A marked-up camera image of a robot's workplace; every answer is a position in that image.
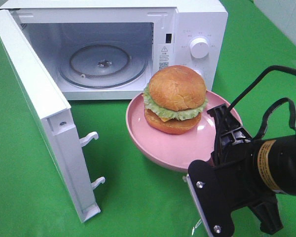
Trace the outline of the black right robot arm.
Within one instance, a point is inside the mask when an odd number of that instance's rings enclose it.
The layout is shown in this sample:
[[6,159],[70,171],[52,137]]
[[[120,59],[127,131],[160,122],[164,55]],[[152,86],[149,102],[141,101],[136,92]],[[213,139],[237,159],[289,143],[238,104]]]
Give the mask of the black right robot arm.
[[[289,127],[294,135],[264,139],[270,115],[289,105]],[[260,220],[260,230],[274,234],[282,229],[277,194],[296,196],[296,109],[282,98],[264,113],[256,136],[251,136],[229,112],[226,104],[208,114],[220,131],[218,153],[212,154],[214,173],[231,210],[247,206]]]

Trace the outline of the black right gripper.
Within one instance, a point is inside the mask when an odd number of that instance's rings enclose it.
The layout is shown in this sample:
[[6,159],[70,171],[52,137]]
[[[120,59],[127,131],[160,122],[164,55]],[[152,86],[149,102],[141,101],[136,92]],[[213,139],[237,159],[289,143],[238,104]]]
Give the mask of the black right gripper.
[[264,186],[259,176],[255,155],[258,148],[242,123],[227,112],[227,104],[207,111],[219,134],[211,158],[227,206],[236,210],[245,206],[260,220],[260,230],[275,234],[283,229],[274,192]]

